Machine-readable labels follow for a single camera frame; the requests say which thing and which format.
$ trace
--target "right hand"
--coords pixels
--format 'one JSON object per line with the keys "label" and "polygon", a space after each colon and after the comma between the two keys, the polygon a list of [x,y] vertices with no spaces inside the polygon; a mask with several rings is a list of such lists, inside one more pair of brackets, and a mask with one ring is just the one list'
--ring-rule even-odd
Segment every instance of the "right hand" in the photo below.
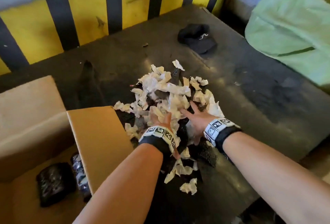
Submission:
{"label": "right hand", "polygon": [[200,112],[197,105],[193,101],[190,101],[190,105],[194,111],[194,114],[185,109],[181,109],[180,112],[191,121],[192,126],[194,127],[194,135],[196,137],[203,136],[203,132],[207,125],[217,117],[207,112]]}

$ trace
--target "left hand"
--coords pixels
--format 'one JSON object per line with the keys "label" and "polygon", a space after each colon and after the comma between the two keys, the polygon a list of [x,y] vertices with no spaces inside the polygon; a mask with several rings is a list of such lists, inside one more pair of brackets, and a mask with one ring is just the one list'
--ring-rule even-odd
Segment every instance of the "left hand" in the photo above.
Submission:
{"label": "left hand", "polygon": [[[172,114],[167,113],[164,117],[163,122],[160,122],[158,120],[157,115],[155,115],[154,113],[150,114],[150,119],[152,121],[153,126],[163,126],[165,128],[168,128],[173,133],[173,130],[171,129],[171,117],[172,117]],[[177,148],[174,149],[172,155],[175,157],[175,159],[177,159],[177,160],[180,159],[180,154],[179,154]]]}

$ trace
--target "hand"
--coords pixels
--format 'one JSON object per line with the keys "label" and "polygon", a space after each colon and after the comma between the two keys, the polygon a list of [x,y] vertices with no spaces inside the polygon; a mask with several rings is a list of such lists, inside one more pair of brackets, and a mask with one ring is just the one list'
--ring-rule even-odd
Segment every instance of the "hand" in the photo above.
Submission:
{"label": "hand", "polygon": [[[171,129],[171,117],[172,117],[172,114],[171,113],[167,113],[164,117],[164,121],[163,122],[160,122],[158,120],[158,116],[155,115],[154,113],[151,113],[150,114],[150,119],[153,123],[153,126],[163,126],[165,128],[168,128],[172,133],[173,133],[173,130]],[[177,148],[174,149],[173,151],[173,154],[172,154],[175,159],[179,160],[180,159],[180,155],[179,155],[179,152],[177,150]]]}
{"label": "hand", "polygon": [[194,136],[201,137],[203,136],[203,132],[207,125],[217,117],[207,112],[200,112],[193,101],[190,101],[190,105],[195,114],[192,114],[185,109],[181,109],[180,112],[191,121],[192,126],[194,127]]}

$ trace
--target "forearm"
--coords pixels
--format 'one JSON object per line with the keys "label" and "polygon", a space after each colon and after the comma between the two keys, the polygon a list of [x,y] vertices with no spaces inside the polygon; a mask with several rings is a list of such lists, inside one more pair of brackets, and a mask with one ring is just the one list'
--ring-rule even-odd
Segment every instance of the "forearm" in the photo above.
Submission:
{"label": "forearm", "polygon": [[102,183],[74,224],[143,223],[156,187],[163,154],[138,146]]}
{"label": "forearm", "polygon": [[223,149],[287,223],[330,223],[330,185],[273,148],[236,132]]}

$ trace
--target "wristband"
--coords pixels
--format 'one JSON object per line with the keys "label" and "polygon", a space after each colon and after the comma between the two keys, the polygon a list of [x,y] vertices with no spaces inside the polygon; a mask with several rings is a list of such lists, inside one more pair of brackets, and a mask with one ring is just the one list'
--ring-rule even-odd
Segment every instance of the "wristband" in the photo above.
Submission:
{"label": "wristband", "polygon": [[222,145],[225,139],[237,131],[241,131],[241,128],[235,123],[226,118],[217,118],[207,125],[204,136],[214,147],[219,149],[220,153],[224,153]]}
{"label": "wristband", "polygon": [[[167,143],[170,152],[173,153],[173,151],[175,149],[175,141],[174,141],[174,134],[172,133],[171,130],[169,130],[168,128],[163,127],[163,126],[150,127],[146,130],[146,132],[144,132],[144,134],[142,135],[142,137],[139,140],[139,143],[143,142],[143,143],[150,143],[150,144],[154,145],[153,143],[155,143],[155,139],[147,138],[149,136],[155,136],[155,137],[162,138],[165,141],[165,143]],[[159,147],[157,147],[158,145],[154,145],[154,146],[164,154],[164,151],[160,150]]]}

